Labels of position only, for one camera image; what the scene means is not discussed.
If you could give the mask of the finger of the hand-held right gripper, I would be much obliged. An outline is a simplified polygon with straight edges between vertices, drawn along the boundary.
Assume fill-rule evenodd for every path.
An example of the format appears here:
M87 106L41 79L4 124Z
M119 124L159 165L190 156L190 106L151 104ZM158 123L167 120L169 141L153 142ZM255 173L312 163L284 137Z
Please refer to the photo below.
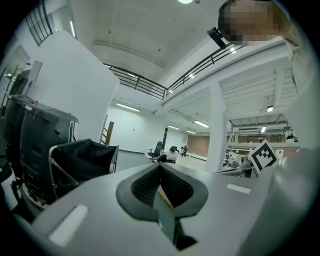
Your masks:
M252 167L227 167L220 171L216 171L214 174L227 175L227 176L236 176L245 173L246 171L251 171Z

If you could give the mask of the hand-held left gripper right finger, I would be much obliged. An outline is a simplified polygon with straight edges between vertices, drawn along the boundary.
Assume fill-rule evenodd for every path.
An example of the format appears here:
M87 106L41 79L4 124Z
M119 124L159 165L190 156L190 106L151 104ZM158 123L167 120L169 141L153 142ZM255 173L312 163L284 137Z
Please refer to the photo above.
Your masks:
M163 256L294 255L301 229L320 190L320 151L301 149L258 178L246 179L179 168L206 185L207 199L193 216L177 222Z

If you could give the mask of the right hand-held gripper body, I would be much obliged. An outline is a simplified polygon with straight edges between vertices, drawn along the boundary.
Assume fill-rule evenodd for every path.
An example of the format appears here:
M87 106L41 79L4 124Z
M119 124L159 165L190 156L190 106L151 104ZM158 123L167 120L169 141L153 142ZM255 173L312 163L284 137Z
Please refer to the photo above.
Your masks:
M253 164L256 173L279 162L279 157L266 139L248 155L248 159Z

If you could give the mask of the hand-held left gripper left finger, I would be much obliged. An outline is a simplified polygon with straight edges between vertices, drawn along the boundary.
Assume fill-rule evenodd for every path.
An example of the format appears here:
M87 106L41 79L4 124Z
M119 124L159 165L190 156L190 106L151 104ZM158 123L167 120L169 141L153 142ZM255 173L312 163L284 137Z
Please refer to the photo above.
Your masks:
M144 164L91 179L55 201L32 223L66 256L175 256L178 251L156 222L132 218L118 204L124 179Z

